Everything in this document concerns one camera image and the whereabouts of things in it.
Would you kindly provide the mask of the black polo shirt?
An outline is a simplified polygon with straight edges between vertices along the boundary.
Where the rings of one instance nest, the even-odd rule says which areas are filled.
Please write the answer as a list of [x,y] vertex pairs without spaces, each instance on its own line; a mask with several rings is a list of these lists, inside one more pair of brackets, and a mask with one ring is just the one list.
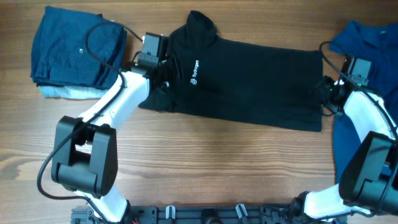
[[319,51],[281,49],[221,38],[213,21],[191,11],[169,36],[180,79],[152,91],[142,109],[184,113],[301,131],[322,130],[313,87],[322,79]]

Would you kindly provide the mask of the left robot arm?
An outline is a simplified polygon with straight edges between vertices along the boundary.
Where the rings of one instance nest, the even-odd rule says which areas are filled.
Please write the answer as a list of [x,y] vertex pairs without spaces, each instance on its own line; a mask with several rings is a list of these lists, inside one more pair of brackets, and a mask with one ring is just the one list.
[[86,200],[93,223],[130,223],[129,202],[114,182],[118,172],[117,133],[154,88],[165,63],[168,38],[147,33],[137,63],[78,118],[64,116],[57,124],[51,178]]

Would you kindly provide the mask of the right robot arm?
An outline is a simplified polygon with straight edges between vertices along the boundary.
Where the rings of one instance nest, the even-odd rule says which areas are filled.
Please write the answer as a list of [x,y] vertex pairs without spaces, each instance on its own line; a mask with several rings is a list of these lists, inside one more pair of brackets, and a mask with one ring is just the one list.
[[397,130],[377,92],[367,88],[369,60],[346,58],[337,82],[327,79],[326,106],[351,125],[336,130],[334,150],[345,166],[336,185],[294,198],[291,223],[340,222],[348,215],[397,215]]

